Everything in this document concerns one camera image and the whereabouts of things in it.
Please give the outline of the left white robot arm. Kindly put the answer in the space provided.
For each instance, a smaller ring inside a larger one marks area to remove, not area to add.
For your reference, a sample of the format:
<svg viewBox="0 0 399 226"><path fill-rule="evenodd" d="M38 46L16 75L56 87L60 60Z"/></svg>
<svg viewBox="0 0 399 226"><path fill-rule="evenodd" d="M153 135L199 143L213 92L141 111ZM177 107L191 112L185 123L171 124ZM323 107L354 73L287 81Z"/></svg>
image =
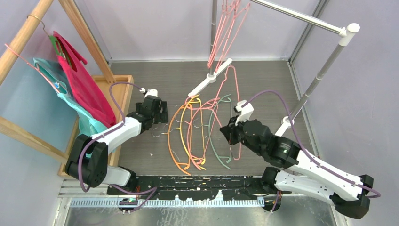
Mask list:
<svg viewBox="0 0 399 226"><path fill-rule="evenodd" d="M108 156L129 139L148 131L154 124L168 122L168 105L157 96L146 96L136 103L136 110L107 130L76 137L65 165L65 173L82 186L116 185L125 194L136 191L136 173L120 166L108 164Z"/></svg>

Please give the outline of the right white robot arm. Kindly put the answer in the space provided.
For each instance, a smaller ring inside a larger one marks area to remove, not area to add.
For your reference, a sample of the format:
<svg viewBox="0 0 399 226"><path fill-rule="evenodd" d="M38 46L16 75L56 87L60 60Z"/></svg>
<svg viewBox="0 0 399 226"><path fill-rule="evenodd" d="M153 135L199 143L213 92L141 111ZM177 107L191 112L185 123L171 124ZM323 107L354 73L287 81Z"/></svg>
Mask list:
<svg viewBox="0 0 399 226"><path fill-rule="evenodd" d="M242 144L267 163L260 179L266 193L294 192L324 201L353 219L363 218L369 211L374 179L355 176L339 170L301 148L300 144L273 134L258 120L238 121L230 118L220 132L230 145Z"/></svg>

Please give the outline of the pink wire hanger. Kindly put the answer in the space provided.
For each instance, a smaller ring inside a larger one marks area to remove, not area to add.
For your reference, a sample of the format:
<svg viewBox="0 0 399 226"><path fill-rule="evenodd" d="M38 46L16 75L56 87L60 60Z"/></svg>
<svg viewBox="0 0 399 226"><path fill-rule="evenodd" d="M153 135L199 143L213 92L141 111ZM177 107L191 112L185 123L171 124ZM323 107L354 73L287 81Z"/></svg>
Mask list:
<svg viewBox="0 0 399 226"><path fill-rule="evenodd" d="M220 5L220 17L215 24L215 32L211 36L213 39L208 58L208 68L211 72L216 72L227 56L228 42L239 14L240 4L240 0L223 0Z"/></svg>
<svg viewBox="0 0 399 226"><path fill-rule="evenodd" d="M222 3L222 0L217 0L216 4L214 4L215 13L212 15L211 36L215 32L215 24L217 24L217 20L220 17L220 12L221 12L220 5L221 5L221 3ZM247 18L247 15L248 15L248 12L250 11L250 9L251 9L251 3L250 2L245 3L244 1L241 0L241 4L240 4L240 8L239 8L239 14L238 14L238 16L237 16L237 18L235 20L235 24L234 24L234 27L233 27L233 30L232 30L232 33L231 33L231 39L228 42L229 49L228 49L228 52L227 52L227 56L224 59L224 61L222 62L222 64L227 61L228 54L229 54L229 52L230 52L230 50L231 50L231 48L233 46L234 41L236 40L236 38L237 38L237 36L238 36L238 34L239 34L240 30L241 30L241 27L244 24L244 21Z"/></svg>
<svg viewBox="0 0 399 226"><path fill-rule="evenodd" d="M232 68L233 73L234 73L234 79L235 79L235 85L236 85L236 91L237 91L237 101L238 101L238 102L240 101L239 83L238 83L236 68L235 68L234 66L228 66L227 69L226 69L226 72L224 73L224 80L222 81L222 83L221 83L221 85L220 85L220 87L219 87L219 90L218 90L218 92L217 92L217 94L216 94L216 97L213 98L213 99L210 99L208 102L206 102L206 103L203 104L203 105L207 105L207 104L208 104L209 107L201 106L201 107L198 108L199 110L212 110L212 111L213 111L213 108L218 106L218 104L217 104L216 102L222 99L222 98L219 98L219 94L220 94L220 92L221 92L221 90L222 90L223 84L224 84L224 83L227 81L227 79L228 79L228 78L227 78L227 76L228 76L228 70L229 70L230 68ZM188 104L188 101L189 101L191 98L194 98L194 97L196 97L196 95L194 95L193 97L187 97L186 100L185 100L185 102L184 102L184 104L187 105L187 104ZM215 116L215 119L218 120L217 113L214 113L214 116ZM241 159L241 151L242 151L242 145L239 145L239 155L238 155L238 158L232 157L235 161L238 161L238 160Z"/></svg>

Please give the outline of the green plastic hanger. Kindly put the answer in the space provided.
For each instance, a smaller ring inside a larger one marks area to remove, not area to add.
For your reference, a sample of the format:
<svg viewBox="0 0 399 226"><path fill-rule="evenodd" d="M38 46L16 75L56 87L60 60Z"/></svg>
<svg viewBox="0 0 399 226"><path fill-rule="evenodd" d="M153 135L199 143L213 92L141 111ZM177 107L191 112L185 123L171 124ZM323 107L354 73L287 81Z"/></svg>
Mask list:
<svg viewBox="0 0 399 226"><path fill-rule="evenodd" d="M213 142L212 142L212 130L213 130L215 121L218 121L217 109L218 109L218 106L219 106L219 103L220 103L220 102L227 102L227 103L230 104L230 113L231 113L231 116L232 116L232 109L231 109L231 108L232 108L232 100L230 99L230 96L231 96L231 94L225 95L225 96L223 96L222 98L220 98L220 99L217 101L217 103L216 103L216 105L214 106L214 108L211 109L211 110L212 110L212 113L211 113L211 115L210 115L210 117L209 117L209 121L208 121L208 125L207 125L207 127L208 127L208 134L209 134L209 136L208 136L208 142L210 143L211 148L212 148L212 150L213 150L213 152L214 152L216 158L217 158L218 161L220 162L220 164L223 165L223 166L224 166L225 168L227 168L228 170L231 170L231 168L230 168L229 166L227 166L226 164L229 163L229 162L231 161L231 159L232 159L232 152L231 152L231 150L230 150L230 152L229 152L230 155L229 155L229 156L219 156L219 155L218 155L218 153L216 152L216 149L215 149L215 147L214 147L214 145L213 145Z"/></svg>

